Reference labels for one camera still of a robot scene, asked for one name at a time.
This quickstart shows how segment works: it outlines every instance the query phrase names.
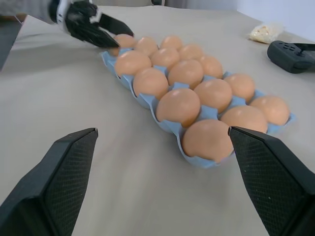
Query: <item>beige tablecloth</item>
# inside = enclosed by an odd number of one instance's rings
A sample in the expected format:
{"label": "beige tablecloth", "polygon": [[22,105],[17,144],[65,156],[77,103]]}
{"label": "beige tablecloth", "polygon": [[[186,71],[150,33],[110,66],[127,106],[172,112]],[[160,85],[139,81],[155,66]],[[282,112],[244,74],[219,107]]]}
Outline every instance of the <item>beige tablecloth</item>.
{"label": "beige tablecloth", "polygon": [[[237,12],[104,7],[158,42],[179,35],[225,70],[288,101],[298,120],[278,134],[315,171],[315,76],[272,64],[267,45],[246,40],[258,21]],[[304,41],[286,35],[295,42]],[[189,165],[175,137],[107,71],[100,49],[28,17],[0,74],[0,203],[52,142],[99,129],[90,182],[74,236],[267,236],[235,158],[219,168]]]}

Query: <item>remote control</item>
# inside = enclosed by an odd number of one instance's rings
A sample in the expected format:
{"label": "remote control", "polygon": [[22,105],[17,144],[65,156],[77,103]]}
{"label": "remote control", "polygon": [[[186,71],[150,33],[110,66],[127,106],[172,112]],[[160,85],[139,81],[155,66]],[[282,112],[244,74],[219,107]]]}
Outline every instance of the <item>remote control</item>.
{"label": "remote control", "polygon": [[267,55],[282,69],[299,74],[315,65],[315,58],[307,51],[315,51],[315,44],[274,41],[269,45]]}

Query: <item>plastic egg carton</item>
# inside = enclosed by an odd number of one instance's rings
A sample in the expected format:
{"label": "plastic egg carton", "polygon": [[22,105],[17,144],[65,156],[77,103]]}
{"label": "plastic egg carton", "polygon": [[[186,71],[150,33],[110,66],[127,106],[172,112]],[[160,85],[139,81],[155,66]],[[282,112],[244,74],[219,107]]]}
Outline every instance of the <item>plastic egg carton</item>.
{"label": "plastic egg carton", "polygon": [[[131,48],[130,49],[122,49],[120,52],[120,55],[125,53],[126,51],[129,51],[129,50],[132,50],[132,49]],[[206,160],[206,159],[203,159],[203,158],[198,157],[198,156],[194,156],[194,157],[187,156],[184,153],[184,150],[182,148],[182,138],[183,138],[183,135],[184,135],[186,129],[183,128],[182,125],[178,122],[171,122],[168,120],[163,120],[162,122],[159,122],[157,117],[156,117],[158,100],[152,95],[147,95],[147,94],[142,94],[142,93],[139,94],[139,96],[137,97],[134,93],[134,90],[133,90],[134,76],[122,75],[121,77],[119,77],[115,72],[116,58],[111,56],[107,51],[102,53],[101,56],[102,56],[102,59],[104,61],[104,64],[107,66],[109,71],[116,77],[116,79],[118,79],[120,81],[120,83],[126,89],[131,91],[131,94],[134,97],[134,99],[136,99],[141,106],[143,106],[144,108],[149,109],[151,111],[152,117],[155,120],[155,122],[158,124],[158,126],[162,130],[164,130],[165,132],[173,133],[176,136],[178,147],[179,147],[183,157],[189,163],[191,163],[194,166],[204,168],[204,169],[220,165],[219,163],[216,163],[215,161]],[[159,69],[160,71],[162,71],[167,76],[168,73],[167,73],[167,69],[165,67],[154,66],[154,68]],[[230,72],[226,72],[224,74],[223,78],[225,78],[231,74],[232,73],[230,73]],[[204,76],[202,81],[213,80],[213,79],[216,79],[216,78],[211,77],[211,76]],[[175,83],[173,86],[169,87],[169,91],[174,90],[174,89],[179,89],[179,88],[189,88],[189,85],[182,84],[182,83]],[[251,101],[253,101],[254,99],[256,99],[258,97],[264,96],[264,95],[265,95],[264,93],[256,90],[254,97],[252,98]],[[247,105],[245,99],[237,97],[237,96],[232,97],[232,101],[231,101],[230,105],[227,107],[227,109],[225,109],[220,114],[218,114],[217,109],[202,105],[200,108],[199,116],[195,122],[200,121],[200,120],[204,120],[204,119],[220,119],[221,116],[226,111],[228,111],[229,109],[236,107],[236,106],[242,106],[242,105]],[[295,115],[291,113],[287,123],[284,126],[288,125],[293,120],[295,120]],[[272,134],[272,133],[278,132],[281,128],[282,128],[282,126],[269,123],[267,134]]]}

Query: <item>egg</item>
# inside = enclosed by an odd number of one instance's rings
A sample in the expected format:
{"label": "egg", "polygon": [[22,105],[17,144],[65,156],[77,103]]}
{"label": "egg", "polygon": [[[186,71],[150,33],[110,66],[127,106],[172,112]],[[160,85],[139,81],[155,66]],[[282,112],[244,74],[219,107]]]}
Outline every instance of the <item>egg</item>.
{"label": "egg", "polygon": [[170,70],[168,82],[174,85],[175,82],[189,85],[194,89],[203,79],[203,69],[201,64],[196,60],[184,60]]}
{"label": "egg", "polygon": [[211,56],[202,56],[198,58],[198,61],[202,65],[203,72],[205,75],[222,79],[223,67],[216,58],[211,57]]}
{"label": "egg", "polygon": [[164,66],[169,71],[180,61],[179,53],[175,48],[163,48],[151,56],[153,65]]}
{"label": "egg", "polygon": [[180,37],[176,35],[167,36],[161,43],[160,49],[162,48],[175,48],[180,50],[183,47],[183,42]]}
{"label": "egg", "polygon": [[255,99],[251,106],[260,109],[268,122],[276,125],[285,125],[290,116],[290,110],[286,102],[277,96],[267,95]]}
{"label": "egg", "polygon": [[238,126],[262,133],[266,133],[268,130],[268,122],[264,113],[252,106],[233,107],[224,113],[221,121],[228,126]]}
{"label": "egg", "polygon": [[246,102],[249,102],[255,94],[255,82],[247,74],[235,73],[224,80],[230,84],[233,95],[244,98]]}
{"label": "egg", "polygon": [[197,119],[200,111],[198,95],[189,88],[179,88],[168,92],[157,105],[158,121],[179,122],[187,128]]}
{"label": "egg", "polygon": [[116,74],[120,77],[125,75],[135,75],[139,70],[152,66],[151,60],[145,54],[138,51],[128,51],[117,57],[115,63]]}
{"label": "egg", "polygon": [[158,50],[158,45],[151,37],[143,37],[136,43],[134,49],[150,57]]}
{"label": "egg", "polygon": [[116,42],[120,45],[120,48],[110,49],[109,52],[113,56],[118,56],[121,48],[132,48],[136,44],[134,37],[128,34],[118,34],[114,37]]}
{"label": "egg", "polygon": [[179,51],[181,60],[198,59],[203,56],[201,47],[197,44],[188,44]]}
{"label": "egg", "polygon": [[183,136],[182,147],[187,156],[199,156],[220,163],[233,152],[229,126],[216,119],[196,122]]}
{"label": "egg", "polygon": [[153,95],[160,100],[168,92],[168,81],[160,70],[146,68],[134,76],[133,90],[137,97],[143,93]]}
{"label": "egg", "polygon": [[212,79],[199,84],[194,92],[200,98],[201,105],[216,108],[223,112],[232,100],[231,86],[224,80]]}

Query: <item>plastic bag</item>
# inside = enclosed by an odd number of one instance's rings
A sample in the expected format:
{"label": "plastic bag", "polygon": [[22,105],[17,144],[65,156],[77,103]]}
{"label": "plastic bag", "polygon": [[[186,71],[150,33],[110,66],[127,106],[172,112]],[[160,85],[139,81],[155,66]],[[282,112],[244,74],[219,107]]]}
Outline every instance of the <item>plastic bag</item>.
{"label": "plastic bag", "polygon": [[278,23],[263,23],[255,27],[249,34],[249,39],[262,43],[272,43],[284,31],[284,27]]}

